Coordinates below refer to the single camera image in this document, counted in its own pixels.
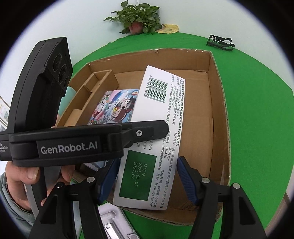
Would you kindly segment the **person's left hand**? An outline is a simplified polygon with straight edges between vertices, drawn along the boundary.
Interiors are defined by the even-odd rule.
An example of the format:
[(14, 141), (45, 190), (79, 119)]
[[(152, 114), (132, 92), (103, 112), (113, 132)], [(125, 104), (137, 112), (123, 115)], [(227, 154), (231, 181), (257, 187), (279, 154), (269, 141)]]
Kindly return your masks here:
[[(61, 176), (56, 180), (54, 184), (51, 184), (47, 188), (47, 196), (52, 191), (57, 182), (63, 182), (65, 185), (69, 185), (75, 171), (75, 165), (67, 165), (61, 167)], [(31, 206), (28, 201), (24, 184), (33, 185), (38, 182), (40, 178), (39, 167), (18, 167), (9, 161), (6, 164), (6, 184), (8, 191), (13, 200), (22, 209), (31, 211)]]

